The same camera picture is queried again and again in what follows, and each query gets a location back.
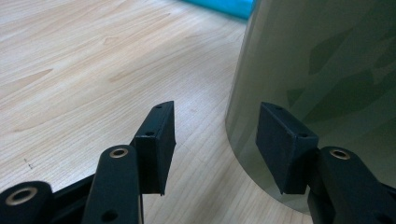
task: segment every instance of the black mechanical part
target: black mechanical part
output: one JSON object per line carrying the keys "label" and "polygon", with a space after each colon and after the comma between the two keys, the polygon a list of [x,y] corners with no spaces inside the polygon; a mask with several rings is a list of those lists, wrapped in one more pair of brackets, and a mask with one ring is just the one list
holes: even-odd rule
{"label": "black mechanical part", "polygon": [[56,213],[50,224],[69,224],[81,221],[93,178],[94,175],[90,175],[54,193]]}
{"label": "black mechanical part", "polygon": [[139,157],[141,193],[165,194],[175,145],[174,102],[154,106],[131,143]]}
{"label": "black mechanical part", "polygon": [[312,190],[308,194],[308,207],[314,223],[332,224],[335,216],[332,203],[324,200]]}
{"label": "black mechanical part", "polygon": [[315,156],[318,136],[286,109],[262,103],[256,144],[280,192],[305,194],[305,165]]}
{"label": "black mechanical part", "polygon": [[325,147],[318,170],[335,210],[334,223],[396,223],[396,202],[356,154]]}
{"label": "black mechanical part", "polygon": [[396,189],[378,182],[353,152],[317,143],[284,108],[262,103],[256,144],[281,192],[311,188],[314,223],[396,223]]}
{"label": "black mechanical part", "polygon": [[41,224],[54,212],[49,184],[40,181],[20,183],[0,194],[1,224]]}
{"label": "black mechanical part", "polygon": [[131,146],[105,150],[99,160],[82,224],[142,223],[137,154]]}
{"label": "black mechanical part", "polygon": [[[136,134],[137,141],[134,138],[131,145],[117,146],[117,149],[109,152],[110,154],[108,155],[110,155],[110,158],[113,160],[117,159],[118,161],[121,161],[120,158],[123,154],[122,150],[118,150],[121,147],[128,149],[127,154],[130,156],[134,155],[132,162],[117,163],[117,166],[122,166],[118,169],[114,169],[114,166],[112,167],[109,165],[107,157],[99,162],[99,177],[96,178],[96,175],[90,175],[55,193],[52,193],[50,185],[44,182],[25,182],[2,192],[0,194],[0,202],[3,202],[0,204],[0,224],[81,223],[85,215],[85,208],[87,208],[87,210],[90,210],[92,207],[105,209],[105,207],[102,206],[104,204],[98,204],[103,203],[102,197],[106,197],[107,200],[110,200],[110,203],[107,203],[107,205],[114,203],[114,206],[111,206],[112,209],[105,209],[106,211],[103,214],[99,214],[99,210],[97,214],[90,212],[90,215],[86,215],[87,217],[99,217],[101,221],[96,222],[96,219],[94,222],[90,222],[87,219],[87,223],[106,223],[106,221],[109,223],[143,223],[142,193],[164,194],[170,163],[176,145],[174,103],[167,102],[154,106],[144,121],[144,124],[139,128],[139,131],[140,133]],[[147,166],[144,163],[145,161],[151,163]],[[142,172],[142,170],[139,170],[142,169],[141,167],[143,167],[143,169],[147,168],[147,170]],[[129,175],[129,177],[125,177],[127,174],[131,173],[134,173],[133,178]],[[107,183],[111,178],[116,177],[121,177],[121,179],[116,180],[120,182],[119,185]],[[140,179],[143,179],[144,185],[142,185],[141,182],[139,183]],[[127,189],[125,187],[125,185],[131,185],[132,182],[135,183],[136,181],[138,183],[137,186],[133,184],[133,188]],[[96,192],[93,196],[90,196],[92,192],[91,188]],[[13,201],[8,199],[11,195],[15,196],[13,197]],[[122,201],[117,200],[116,204],[115,201],[112,201],[113,199],[109,198],[110,195],[114,198],[124,198],[124,200],[133,198],[133,200],[128,203],[120,203]],[[10,206],[6,201],[8,201],[8,203],[15,203],[16,201],[17,204]]]}

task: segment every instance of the curved transparent sheet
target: curved transparent sheet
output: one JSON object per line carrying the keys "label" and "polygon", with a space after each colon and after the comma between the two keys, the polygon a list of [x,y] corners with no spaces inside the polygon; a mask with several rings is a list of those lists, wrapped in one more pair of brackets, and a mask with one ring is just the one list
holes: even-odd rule
{"label": "curved transparent sheet", "polygon": [[226,117],[233,152],[250,177],[285,205],[255,146],[260,102],[287,108],[319,147],[357,153],[396,187],[396,2],[257,0]]}

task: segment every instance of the wood grain surface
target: wood grain surface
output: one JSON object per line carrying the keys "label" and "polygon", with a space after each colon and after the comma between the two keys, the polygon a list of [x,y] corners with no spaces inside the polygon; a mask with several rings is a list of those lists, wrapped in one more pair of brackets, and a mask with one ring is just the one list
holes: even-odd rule
{"label": "wood grain surface", "polygon": [[224,115],[247,22],[181,1],[1,1],[0,190],[54,191],[174,100],[177,147],[146,223],[311,223],[245,173]]}

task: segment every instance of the circular hole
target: circular hole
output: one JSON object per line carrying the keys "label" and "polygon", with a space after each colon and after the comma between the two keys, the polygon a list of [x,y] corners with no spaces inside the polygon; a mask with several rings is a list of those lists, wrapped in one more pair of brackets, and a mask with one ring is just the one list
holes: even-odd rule
{"label": "circular hole", "polygon": [[37,188],[27,187],[19,189],[6,198],[6,204],[13,206],[21,203],[26,203],[37,194]]}
{"label": "circular hole", "polygon": [[381,223],[387,223],[387,224],[393,223],[392,219],[383,213],[375,213],[375,218]]}
{"label": "circular hole", "polygon": [[112,158],[120,158],[128,154],[128,150],[125,148],[117,148],[110,152],[110,157]]}
{"label": "circular hole", "polygon": [[338,158],[338,159],[341,159],[341,160],[349,160],[350,159],[349,154],[347,154],[345,151],[340,150],[340,149],[332,149],[332,150],[330,150],[330,153],[335,158]]}
{"label": "circular hole", "polygon": [[12,199],[13,200],[20,200],[20,199],[28,197],[30,194],[31,194],[31,191],[24,190],[24,191],[21,191],[21,192],[17,193],[16,195],[14,195],[14,197]]}
{"label": "circular hole", "polygon": [[111,222],[111,221],[114,221],[118,216],[119,216],[119,214],[117,214],[116,211],[108,210],[107,212],[102,214],[102,221],[103,222]]}

